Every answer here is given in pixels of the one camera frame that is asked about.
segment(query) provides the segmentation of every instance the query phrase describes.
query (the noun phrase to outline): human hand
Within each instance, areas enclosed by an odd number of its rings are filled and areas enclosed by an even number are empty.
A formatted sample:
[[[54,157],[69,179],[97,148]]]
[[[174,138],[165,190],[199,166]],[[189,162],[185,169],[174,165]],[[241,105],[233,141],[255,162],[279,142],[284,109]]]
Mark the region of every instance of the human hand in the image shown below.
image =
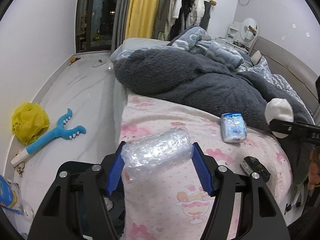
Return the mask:
[[[319,146],[315,147],[310,154],[310,159],[314,160],[314,158],[317,157],[320,160],[319,151],[320,151],[320,147]],[[310,163],[308,177],[309,177],[308,189],[313,190],[315,188],[315,185],[320,183],[319,165],[316,162]]]

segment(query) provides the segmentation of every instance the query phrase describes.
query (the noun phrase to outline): floor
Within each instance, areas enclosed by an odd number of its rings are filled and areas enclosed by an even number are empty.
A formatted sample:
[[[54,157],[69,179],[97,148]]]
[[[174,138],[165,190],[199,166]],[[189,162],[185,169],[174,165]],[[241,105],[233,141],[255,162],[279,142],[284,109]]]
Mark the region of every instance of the floor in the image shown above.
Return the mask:
[[[70,108],[73,116],[65,127],[82,125],[87,132],[72,140],[57,138],[51,141],[25,162],[22,178],[15,174],[14,181],[20,185],[21,198],[34,212],[61,164],[71,160],[101,163],[105,155],[115,152],[115,77],[109,56],[110,53],[78,55],[81,59],[63,71],[40,103],[49,116],[49,129],[54,128],[58,118]],[[99,59],[106,63],[100,65]],[[29,232],[31,221],[21,215],[15,215],[15,220],[19,233]]]

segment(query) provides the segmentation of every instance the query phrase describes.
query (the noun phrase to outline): silver screw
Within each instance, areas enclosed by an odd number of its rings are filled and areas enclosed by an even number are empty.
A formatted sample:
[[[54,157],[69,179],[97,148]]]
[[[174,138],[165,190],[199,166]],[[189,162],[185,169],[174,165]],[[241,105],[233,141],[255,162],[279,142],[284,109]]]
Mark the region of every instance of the silver screw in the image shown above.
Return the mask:
[[[67,175],[68,175],[68,173],[66,171],[62,171],[62,172],[59,173],[59,176],[61,178],[65,178]]]
[[[226,172],[227,171],[227,167],[226,166],[219,166],[218,170],[221,172]]]
[[[101,166],[99,164],[95,164],[95,165],[92,166],[92,170],[93,171],[99,171],[99,170],[101,170]]]
[[[254,173],[252,173],[252,177],[253,177],[254,179],[258,179],[258,178],[260,178],[260,175],[259,175],[259,173],[254,172]]]

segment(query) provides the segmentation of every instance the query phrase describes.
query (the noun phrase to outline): headboard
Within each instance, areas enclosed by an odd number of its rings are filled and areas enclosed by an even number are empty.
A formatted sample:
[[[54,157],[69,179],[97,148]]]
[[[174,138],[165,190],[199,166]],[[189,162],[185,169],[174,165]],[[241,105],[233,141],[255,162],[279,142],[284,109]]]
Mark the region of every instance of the headboard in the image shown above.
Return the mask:
[[[317,74],[296,56],[277,44],[258,36],[253,42],[249,55],[260,51],[272,73],[282,75],[297,92],[305,105],[313,112],[316,125],[320,121],[320,107],[316,90]]]

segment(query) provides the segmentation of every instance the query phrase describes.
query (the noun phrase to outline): fluffy dark gray blanket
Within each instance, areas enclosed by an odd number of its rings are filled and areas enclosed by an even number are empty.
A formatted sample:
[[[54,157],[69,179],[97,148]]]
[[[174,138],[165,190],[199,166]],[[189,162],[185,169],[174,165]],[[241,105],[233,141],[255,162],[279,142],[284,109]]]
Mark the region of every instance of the fluffy dark gray blanket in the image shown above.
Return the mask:
[[[134,93],[191,106],[216,116],[240,112],[247,126],[270,132],[264,117],[267,102],[285,98],[294,120],[312,123],[306,109],[292,96],[254,72],[231,72],[225,65],[181,49],[136,50],[114,62],[118,81]],[[293,172],[294,184],[308,174],[312,145],[290,136],[279,139]]]

